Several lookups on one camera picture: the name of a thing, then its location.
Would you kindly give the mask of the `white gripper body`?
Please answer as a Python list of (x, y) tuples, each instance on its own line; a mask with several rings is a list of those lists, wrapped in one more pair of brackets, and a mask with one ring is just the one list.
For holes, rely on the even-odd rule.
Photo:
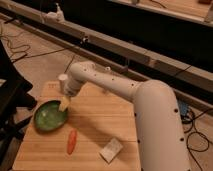
[(81, 90), (83, 83), (73, 77), (69, 77), (64, 85), (64, 94), (69, 97), (75, 97)]

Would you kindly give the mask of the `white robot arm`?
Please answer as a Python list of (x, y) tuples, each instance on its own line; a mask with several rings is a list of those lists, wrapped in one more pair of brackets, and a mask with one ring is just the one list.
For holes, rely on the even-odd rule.
[(71, 65), (59, 109), (91, 82), (133, 104), (143, 171), (191, 171), (178, 102), (160, 80), (134, 81), (100, 72), (91, 61)]

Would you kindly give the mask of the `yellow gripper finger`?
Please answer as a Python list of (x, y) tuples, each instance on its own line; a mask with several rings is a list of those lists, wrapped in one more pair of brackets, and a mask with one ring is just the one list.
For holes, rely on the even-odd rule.
[(60, 105), (59, 105), (59, 110), (64, 112), (70, 104), (70, 98), (67, 96), (64, 96), (61, 101), (60, 101)]

